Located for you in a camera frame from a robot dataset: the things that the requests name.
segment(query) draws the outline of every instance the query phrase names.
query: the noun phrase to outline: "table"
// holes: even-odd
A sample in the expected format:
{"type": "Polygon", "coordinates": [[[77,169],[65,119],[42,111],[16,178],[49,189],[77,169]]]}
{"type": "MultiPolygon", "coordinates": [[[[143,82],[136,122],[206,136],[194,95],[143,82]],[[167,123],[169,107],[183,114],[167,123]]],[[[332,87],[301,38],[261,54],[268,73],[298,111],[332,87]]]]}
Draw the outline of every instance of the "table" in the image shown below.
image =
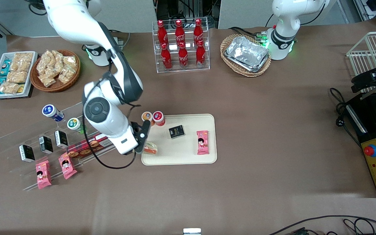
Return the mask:
{"type": "MultiPolygon", "coordinates": [[[[131,167],[110,170],[92,161],[74,179],[23,192],[0,157],[0,235],[162,235],[181,234],[185,227],[200,227],[205,235],[269,234],[325,214],[376,219],[376,193],[364,157],[336,127],[336,102],[328,95],[335,87],[346,99],[353,97],[345,53],[369,31],[376,31],[376,21],[302,27],[290,55],[272,61],[257,78],[242,77],[221,60],[219,45],[230,30],[210,32],[210,71],[162,74],[155,71],[151,34],[132,34],[124,53],[145,90],[136,102],[142,107],[130,120],[140,121],[145,110],[210,113],[217,162],[145,166],[138,156],[131,167]]],[[[80,102],[84,84],[106,70],[80,45],[61,38],[9,36],[7,43],[10,52],[72,50],[82,71],[67,91],[35,90],[30,99],[0,101],[0,136],[44,119],[40,109],[48,102],[59,109],[80,102]]],[[[129,160],[115,151],[102,158],[111,165],[129,160]]],[[[345,232],[339,219],[303,226],[345,232]]]]}

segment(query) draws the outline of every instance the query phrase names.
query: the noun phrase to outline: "wicker basket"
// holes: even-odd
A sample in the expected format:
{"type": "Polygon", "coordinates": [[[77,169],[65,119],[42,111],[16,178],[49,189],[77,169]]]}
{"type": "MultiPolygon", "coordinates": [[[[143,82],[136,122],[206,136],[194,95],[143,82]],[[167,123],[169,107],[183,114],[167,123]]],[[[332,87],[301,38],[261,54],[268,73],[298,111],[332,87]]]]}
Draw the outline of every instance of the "wicker basket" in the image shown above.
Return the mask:
{"type": "Polygon", "coordinates": [[[256,77],[256,76],[261,75],[262,73],[265,72],[265,70],[267,70],[267,68],[271,64],[271,57],[269,57],[266,60],[265,64],[262,66],[262,68],[257,73],[252,73],[252,72],[246,70],[245,68],[243,68],[242,66],[234,63],[233,61],[231,61],[231,60],[229,60],[228,58],[225,57],[224,51],[228,48],[228,46],[230,46],[233,39],[235,37],[239,37],[239,36],[244,36],[247,39],[249,39],[251,42],[258,43],[258,41],[256,41],[255,39],[253,39],[249,36],[245,36],[245,35],[242,35],[242,34],[230,35],[230,36],[226,37],[226,39],[224,39],[223,42],[221,43],[221,46],[220,46],[221,58],[223,59],[224,63],[226,63],[233,71],[235,71],[238,74],[241,74],[241,75],[246,76],[246,77],[256,77]]]}
{"type": "Polygon", "coordinates": [[[40,59],[41,59],[41,57],[40,57],[34,63],[33,68],[31,69],[31,75],[30,75],[31,84],[33,84],[33,86],[35,88],[39,89],[40,91],[44,91],[44,92],[62,92],[64,90],[70,88],[78,80],[79,72],[81,70],[81,61],[79,60],[78,55],[76,55],[75,53],[73,53],[71,51],[67,51],[67,50],[57,50],[57,51],[60,52],[64,56],[72,56],[72,55],[75,56],[76,63],[78,65],[78,68],[76,69],[76,73],[70,79],[70,81],[68,83],[66,83],[66,84],[63,84],[61,81],[59,81],[59,79],[57,79],[58,76],[56,76],[55,77],[56,83],[53,83],[49,87],[45,87],[43,85],[43,83],[40,81],[40,79],[39,79],[39,72],[37,71],[37,65],[39,64],[40,59]]]}

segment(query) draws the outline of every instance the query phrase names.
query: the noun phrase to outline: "coca-cola bottle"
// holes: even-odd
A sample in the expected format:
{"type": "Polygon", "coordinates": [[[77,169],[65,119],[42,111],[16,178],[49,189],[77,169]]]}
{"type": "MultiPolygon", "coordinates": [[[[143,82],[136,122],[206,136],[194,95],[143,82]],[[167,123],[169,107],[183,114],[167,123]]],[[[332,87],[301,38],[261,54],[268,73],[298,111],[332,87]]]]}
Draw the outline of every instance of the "coca-cola bottle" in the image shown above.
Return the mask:
{"type": "Polygon", "coordinates": [[[206,65],[206,50],[204,49],[204,41],[198,41],[197,47],[197,67],[203,68],[206,65]]]}
{"type": "Polygon", "coordinates": [[[181,48],[180,45],[183,45],[183,47],[185,48],[185,31],[182,28],[181,20],[176,20],[175,37],[176,45],[178,45],[178,48],[181,48]]]}
{"type": "Polygon", "coordinates": [[[201,19],[195,20],[194,29],[194,46],[198,46],[198,42],[203,40],[203,28],[201,27],[201,19]]]}
{"type": "Polygon", "coordinates": [[[188,52],[185,49],[185,42],[179,43],[179,66],[181,69],[186,70],[188,68],[188,52]]]}
{"type": "Polygon", "coordinates": [[[167,32],[166,29],[163,28],[163,21],[158,20],[158,39],[159,43],[162,45],[165,45],[167,47],[168,41],[167,41],[167,32]]]}
{"type": "Polygon", "coordinates": [[[162,62],[165,70],[171,70],[172,69],[172,61],[170,60],[170,53],[167,50],[166,44],[161,45],[162,52],[161,52],[161,57],[162,57],[162,62]]]}

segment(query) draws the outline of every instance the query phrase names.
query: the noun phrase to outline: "pink candy bar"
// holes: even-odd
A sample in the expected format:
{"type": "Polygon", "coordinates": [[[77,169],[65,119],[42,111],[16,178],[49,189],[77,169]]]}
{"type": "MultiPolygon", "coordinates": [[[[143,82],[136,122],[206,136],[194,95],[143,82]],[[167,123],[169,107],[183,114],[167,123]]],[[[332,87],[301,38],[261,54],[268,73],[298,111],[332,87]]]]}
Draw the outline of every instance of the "pink candy bar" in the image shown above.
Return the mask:
{"type": "Polygon", "coordinates": [[[198,152],[197,155],[209,153],[209,131],[197,131],[198,152]]]}
{"type": "Polygon", "coordinates": [[[49,172],[49,161],[40,162],[36,164],[37,171],[37,186],[39,189],[43,189],[46,186],[52,185],[49,172]]]}
{"type": "Polygon", "coordinates": [[[59,163],[62,167],[63,177],[66,180],[77,173],[77,171],[73,167],[73,162],[71,161],[67,153],[62,154],[62,156],[59,157],[59,163]]]}

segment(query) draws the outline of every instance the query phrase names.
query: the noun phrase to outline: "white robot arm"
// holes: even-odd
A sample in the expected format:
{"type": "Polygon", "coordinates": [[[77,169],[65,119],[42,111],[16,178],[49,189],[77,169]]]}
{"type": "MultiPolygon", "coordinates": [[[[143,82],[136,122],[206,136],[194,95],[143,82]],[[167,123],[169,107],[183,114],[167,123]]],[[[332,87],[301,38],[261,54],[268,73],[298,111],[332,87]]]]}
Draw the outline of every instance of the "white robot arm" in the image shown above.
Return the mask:
{"type": "Polygon", "coordinates": [[[86,84],[82,103],[88,122],[105,134],[121,154],[130,152],[138,146],[138,142],[126,116],[117,106],[138,100],[142,95],[143,85],[139,76],[130,67],[106,26],[90,15],[86,1],[43,2],[50,24],[63,39],[85,45],[100,45],[117,68],[114,74],[106,72],[96,87],[94,82],[86,84]]]}
{"type": "Polygon", "coordinates": [[[292,41],[300,28],[300,15],[318,12],[330,0],[274,0],[272,11],[278,17],[276,28],[267,31],[271,58],[281,60],[288,55],[292,41]]]}

